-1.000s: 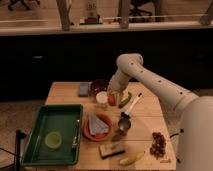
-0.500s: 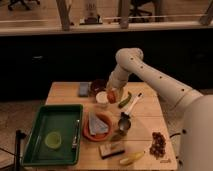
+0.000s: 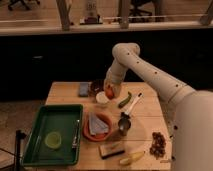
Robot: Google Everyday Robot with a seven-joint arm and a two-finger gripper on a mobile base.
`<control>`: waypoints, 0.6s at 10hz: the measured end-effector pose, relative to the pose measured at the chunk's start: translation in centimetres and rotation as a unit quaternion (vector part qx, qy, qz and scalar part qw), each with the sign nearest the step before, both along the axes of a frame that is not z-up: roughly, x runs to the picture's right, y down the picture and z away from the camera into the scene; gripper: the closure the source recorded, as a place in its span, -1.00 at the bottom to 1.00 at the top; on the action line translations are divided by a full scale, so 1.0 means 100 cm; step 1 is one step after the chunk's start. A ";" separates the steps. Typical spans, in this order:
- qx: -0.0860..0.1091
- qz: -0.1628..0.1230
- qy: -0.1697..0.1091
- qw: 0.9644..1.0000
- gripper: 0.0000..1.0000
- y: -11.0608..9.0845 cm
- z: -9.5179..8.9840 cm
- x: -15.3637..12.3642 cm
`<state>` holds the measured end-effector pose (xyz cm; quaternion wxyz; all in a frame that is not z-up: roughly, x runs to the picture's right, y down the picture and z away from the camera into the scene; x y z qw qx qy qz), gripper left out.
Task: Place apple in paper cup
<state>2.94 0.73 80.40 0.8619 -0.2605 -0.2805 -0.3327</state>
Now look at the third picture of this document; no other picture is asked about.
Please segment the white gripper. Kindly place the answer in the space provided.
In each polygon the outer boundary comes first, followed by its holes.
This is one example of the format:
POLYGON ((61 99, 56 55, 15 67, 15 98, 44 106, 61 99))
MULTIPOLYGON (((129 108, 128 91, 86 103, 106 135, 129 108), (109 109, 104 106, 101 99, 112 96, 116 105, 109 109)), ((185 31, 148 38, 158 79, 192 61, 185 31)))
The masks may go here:
POLYGON ((122 74, 117 74, 108 70, 104 79, 104 88, 111 87, 113 89, 114 97, 118 98, 121 92, 121 83, 124 80, 122 74))

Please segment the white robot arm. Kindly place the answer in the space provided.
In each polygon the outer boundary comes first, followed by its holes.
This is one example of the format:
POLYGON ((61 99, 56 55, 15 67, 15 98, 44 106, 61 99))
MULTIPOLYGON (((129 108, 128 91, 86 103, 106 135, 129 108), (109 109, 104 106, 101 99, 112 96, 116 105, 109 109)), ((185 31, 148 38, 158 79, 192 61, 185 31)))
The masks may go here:
POLYGON ((115 96, 131 69, 174 108, 171 171, 213 171, 213 92, 195 90, 146 62, 136 43, 118 43, 105 85, 113 84, 115 96))

